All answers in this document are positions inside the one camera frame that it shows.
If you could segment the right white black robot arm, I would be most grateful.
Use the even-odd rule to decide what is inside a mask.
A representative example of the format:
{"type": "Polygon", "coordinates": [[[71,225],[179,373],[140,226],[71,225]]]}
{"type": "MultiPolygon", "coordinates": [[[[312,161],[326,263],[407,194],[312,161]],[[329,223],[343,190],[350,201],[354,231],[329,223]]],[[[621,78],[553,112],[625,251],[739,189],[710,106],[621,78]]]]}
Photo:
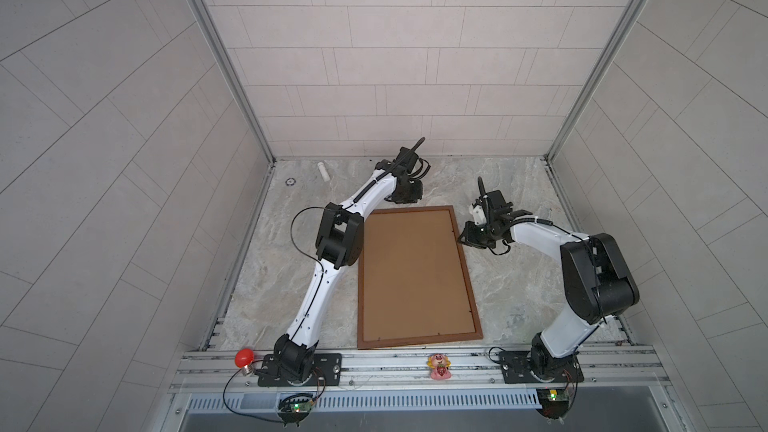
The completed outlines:
{"type": "Polygon", "coordinates": [[[528,371],[551,382],[576,363],[579,346],[609,316],[623,313],[639,301],[639,289],[620,247],[607,233],[587,235],[569,231],[527,210],[516,210],[499,190],[488,192],[478,182],[479,197],[471,207],[458,242],[477,249],[505,253],[513,243],[527,245],[560,265],[566,305],[556,319],[531,342],[528,371]]]}

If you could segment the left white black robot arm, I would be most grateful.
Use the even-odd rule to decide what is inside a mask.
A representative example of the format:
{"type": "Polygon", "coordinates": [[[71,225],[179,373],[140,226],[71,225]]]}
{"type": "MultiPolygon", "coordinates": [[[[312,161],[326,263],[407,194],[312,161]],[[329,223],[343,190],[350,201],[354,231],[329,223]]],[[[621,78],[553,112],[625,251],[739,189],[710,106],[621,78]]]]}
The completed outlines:
{"type": "Polygon", "coordinates": [[[378,162],[352,196],[322,208],[316,251],[310,256],[314,262],[310,285],[293,322],[273,349],[279,375],[286,380],[302,383],[312,374],[322,321],[339,278],[361,255],[366,219],[384,201],[413,204],[422,198],[422,179],[431,168],[417,154],[424,141],[420,138],[412,147],[402,147],[394,159],[378,162]]]}

